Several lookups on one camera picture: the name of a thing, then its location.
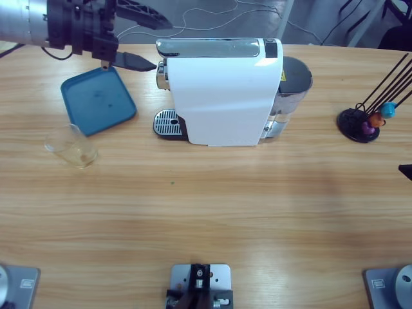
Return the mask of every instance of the orange capsule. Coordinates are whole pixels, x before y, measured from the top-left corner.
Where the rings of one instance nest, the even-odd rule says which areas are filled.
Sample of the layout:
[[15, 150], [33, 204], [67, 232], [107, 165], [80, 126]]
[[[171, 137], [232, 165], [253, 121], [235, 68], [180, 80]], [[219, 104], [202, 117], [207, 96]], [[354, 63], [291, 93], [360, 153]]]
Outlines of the orange capsule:
[[368, 119], [371, 127], [382, 127], [385, 124], [384, 117], [381, 113], [374, 113]]

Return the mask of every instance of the black stand base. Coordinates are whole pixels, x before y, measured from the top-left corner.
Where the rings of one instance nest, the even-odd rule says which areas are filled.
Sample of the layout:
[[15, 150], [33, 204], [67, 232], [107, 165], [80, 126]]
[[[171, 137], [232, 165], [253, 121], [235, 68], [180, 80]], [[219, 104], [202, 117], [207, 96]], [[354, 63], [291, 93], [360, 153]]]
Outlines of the black stand base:
[[398, 169], [403, 175], [412, 180], [412, 164], [401, 164]]
[[362, 123], [367, 121], [368, 115], [359, 109], [346, 109], [337, 117], [336, 123], [341, 133], [358, 143], [369, 143], [376, 140], [379, 136], [380, 129], [375, 128], [375, 132], [365, 135], [362, 131]]

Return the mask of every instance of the wood grain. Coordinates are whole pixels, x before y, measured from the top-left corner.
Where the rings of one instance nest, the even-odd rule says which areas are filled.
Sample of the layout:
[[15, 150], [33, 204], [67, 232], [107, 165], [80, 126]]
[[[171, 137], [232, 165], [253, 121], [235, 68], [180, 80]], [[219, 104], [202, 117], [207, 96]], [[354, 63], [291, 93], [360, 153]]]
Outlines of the wood grain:
[[[157, 63], [154, 45], [123, 46]], [[236, 308], [367, 308], [365, 268], [412, 263], [411, 100], [371, 144], [335, 126], [401, 52], [285, 46], [314, 86], [286, 131], [257, 147], [161, 140], [173, 106], [155, 71], [119, 70], [138, 115], [91, 139], [97, 162], [43, 147], [68, 122], [66, 79], [89, 55], [24, 47], [0, 61], [0, 260], [42, 270], [35, 309], [163, 308], [176, 263], [228, 263]]]

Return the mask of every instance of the metal rod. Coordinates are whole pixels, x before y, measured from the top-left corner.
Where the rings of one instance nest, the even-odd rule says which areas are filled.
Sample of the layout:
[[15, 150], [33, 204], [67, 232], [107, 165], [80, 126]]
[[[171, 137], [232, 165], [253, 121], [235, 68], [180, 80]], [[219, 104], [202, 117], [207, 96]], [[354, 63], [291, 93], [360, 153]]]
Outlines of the metal rod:
[[411, 83], [412, 79], [410, 79], [405, 86], [403, 86], [398, 92], [396, 92], [390, 101], [394, 101]]
[[397, 87], [397, 85], [399, 85], [399, 82], [402, 82], [402, 81], [404, 80], [404, 78], [406, 78], [406, 76], [407, 76], [409, 73], [411, 73], [412, 68], [410, 68], [410, 69], [400, 78], [400, 80], [399, 80], [397, 83], [395, 83], [395, 85], [394, 85], [390, 90], [388, 90], [389, 87], [391, 87], [392, 84], [393, 84], [394, 82], [396, 82], [397, 79], [401, 76], [401, 74], [411, 65], [411, 63], [412, 63], [412, 59], [404, 66], [403, 69], [401, 69], [401, 71], [397, 74], [397, 76], [395, 76], [395, 78], [390, 82], [390, 84], [386, 86], [386, 88], [384, 89], [384, 91], [382, 91], [382, 92], [380, 93], [380, 95], [373, 101], [373, 103], [372, 103], [371, 105], [369, 105], [369, 107], [366, 109], [366, 112], [367, 112], [367, 113], [369, 113], [370, 111], [373, 111], [373, 110], [376, 108], [376, 106], [379, 104], [379, 103], [377, 104], [377, 102], [380, 102], [380, 103], [381, 103], [382, 97], [388, 97], [388, 96], [389, 96], [388, 94], [389, 94], [389, 93], [392, 93], [393, 90]]
[[401, 105], [411, 95], [412, 95], [412, 90], [402, 100], [399, 101], [399, 103], [395, 106], [395, 108], [397, 108], [399, 105]]
[[376, 104], [376, 106], [370, 111], [370, 113], [376, 112], [376, 110], [378, 110], [378, 109], [383, 105], [383, 103], [393, 101], [393, 100], [394, 100], [393, 95], [394, 95], [399, 89], [401, 89], [403, 86], [405, 86], [405, 84], [406, 84], [410, 79], [412, 79], [412, 74], [410, 74], [410, 75], [409, 75], [408, 77], [406, 77], [406, 78], [402, 77], [402, 78], [394, 85], [393, 91], [387, 92], [386, 95], [385, 95], [385, 97]]
[[409, 55], [409, 53], [406, 53], [399, 61], [396, 63], [396, 65], [393, 67], [393, 69], [386, 75], [386, 77], [382, 80], [382, 82], [379, 83], [379, 85], [371, 92], [371, 94], [363, 101], [363, 103], [360, 106], [365, 105], [365, 103], [370, 99], [370, 97], [381, 87], [381, 85], [388, 79], [389, 76], [399, 67], [399, 65], [405, 60], [405, 58]]
[[396, 97], [398, 95], [400, 95], [402, 93], [402, 91], [404, 91], [411, 84], [411, 81], [412, 81], [412, 74], [401, 85], [399, 85], [399, 87], [397, 88], [398, 92], [392, 93], [391, 97], [388, 101], [393, 102], [393, 100], [395, 100]]

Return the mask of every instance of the blue capsule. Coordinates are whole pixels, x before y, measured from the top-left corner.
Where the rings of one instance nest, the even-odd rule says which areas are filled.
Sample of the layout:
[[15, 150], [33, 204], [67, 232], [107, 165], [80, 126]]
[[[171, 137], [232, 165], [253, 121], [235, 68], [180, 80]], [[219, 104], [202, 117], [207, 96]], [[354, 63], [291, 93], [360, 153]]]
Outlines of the blue capsule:
[[395, 102], [386, 102], [380, 108], [380, 113], [385, 119], [393, 118], [397, 114], [395, 111], [395, 106], [397, 104]]

